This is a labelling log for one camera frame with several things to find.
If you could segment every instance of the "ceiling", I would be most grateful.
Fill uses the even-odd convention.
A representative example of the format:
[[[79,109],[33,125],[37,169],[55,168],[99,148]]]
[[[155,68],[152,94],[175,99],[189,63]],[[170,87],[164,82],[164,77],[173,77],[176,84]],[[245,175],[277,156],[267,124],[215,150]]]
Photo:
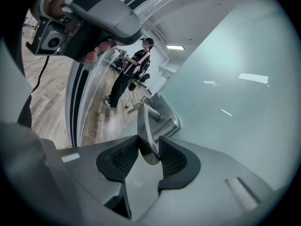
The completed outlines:
[[[171,62],[181,65],[225,16],[243,1],[247,0],[154,0],[148,5],[152,7],[145,8],[140,14],[148,17],[143,28],[154,30],[164,46],[184,46],[184,51],[166,50]],[[154,10],[158,3],[161,7]]]

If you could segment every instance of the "metal handle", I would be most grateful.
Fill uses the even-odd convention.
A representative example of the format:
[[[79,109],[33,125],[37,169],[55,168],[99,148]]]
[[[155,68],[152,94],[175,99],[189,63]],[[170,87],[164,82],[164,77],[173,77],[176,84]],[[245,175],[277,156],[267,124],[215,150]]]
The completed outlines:
[[[150,119],[158,121],[161,114],[155,109],[143,103],[138,110],[138,136],[143,141],[139,146],[143,158],[150,164],[155,165],[159,162],[159,153],[156,143],[151,134]]]

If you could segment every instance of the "wooden floor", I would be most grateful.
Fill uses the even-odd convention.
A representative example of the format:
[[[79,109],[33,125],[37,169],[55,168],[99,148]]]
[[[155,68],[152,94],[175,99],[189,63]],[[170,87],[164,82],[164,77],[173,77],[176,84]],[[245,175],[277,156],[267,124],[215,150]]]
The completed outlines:
[[[25,36],[22,41],[25,76],[34,87],[46,56],[34,56],[25,46],[26,41],[32,41],[32,31],[28,34],[25,32]],[[51,56],[40,86],[32,93],[32,129],[41,138],[52,140],[58,149],[70,146],[65,126],[64,103],[71,63],[72,60],[67,57]],[[82,145],[116,139],[137,114],[127,114],[128,109],[124,108],[131,94],[129,90],[123,94],[117,108],[111,109],[104,105],[104,96],[110,93],[117,76],[117,71],[109,69],[97,89],[85,122]],[[144,87],[140,87],[133,103],[138,103],[144,95],[150,96],[150,93]]]
[[[134,94],[130,107],[126,109],[125,105],[131,95],[131,92],[126,89],[119,100],[117,108],[108,108],[104,104],[105,95],[110,94],[118,75],[118,71],[109,69],[104,80],[98,87],[87,115],[81,145],[91,145],[116,139],[138,113],[138,111],[131,114],[127,112],[133,108],[133,105],[138,103],[143,96],[151,97],[151,94],[145,87],[141,86]]]

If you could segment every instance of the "black cable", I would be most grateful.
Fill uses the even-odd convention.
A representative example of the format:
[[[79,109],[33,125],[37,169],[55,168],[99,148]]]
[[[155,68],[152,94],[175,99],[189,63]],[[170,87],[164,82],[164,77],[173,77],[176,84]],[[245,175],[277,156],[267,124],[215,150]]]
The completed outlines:
[[[44,67],[43,67],[43,69],[42,69],[42,71],[41,71],[41,73],[40,73],[40,75],[39,75],[39,78],[38,78],[38,83],[37,83],[37,85],[35,86],[35,88],[33,88],[32,92],[34,92],[34,91],[37,89],[37,87],[39,87],[39,85],[40,85],[40,79],[41,79],[41,77],[42,77],[42,74],[43,74],[44,70],[46,69],[46,66],[47,66],[47,64],[48,64],[49,57],[50,57],[50,56],[47,56],[47,58],[46,58],[46,62],[45,62],[45,64],[44,64]]]

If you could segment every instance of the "finger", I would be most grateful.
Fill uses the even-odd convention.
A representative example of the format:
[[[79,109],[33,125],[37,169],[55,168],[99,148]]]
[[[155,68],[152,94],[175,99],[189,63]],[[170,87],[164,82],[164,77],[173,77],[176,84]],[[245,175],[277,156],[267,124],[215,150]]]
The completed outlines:
[[[97,53],[95,50],[93,50],[87,53],[86,58],[84,58],[83,62],[90,63],[92,61],[95,61],[96,59],[97,59]]]
[[[108,51],[111,48],[111,43],[109,41],[103,41],[98,45],[99,52]],[[83,60],[84,63],[90,63],[97,59],[97,52],[95,50],[90,51],[87,53],[86,58]]]
[[[60,18],[64,15],[61,5],[65,3],[66,0],[51,0],[48,8],[48,15],[53,18]]]
[[[108,40],[103,41],[103,42],[101,42],[101,43],[98,45],[98,49],[99,49],[101,52],[108,51],[110,48],[111,48],[111,43],[110,43]]]

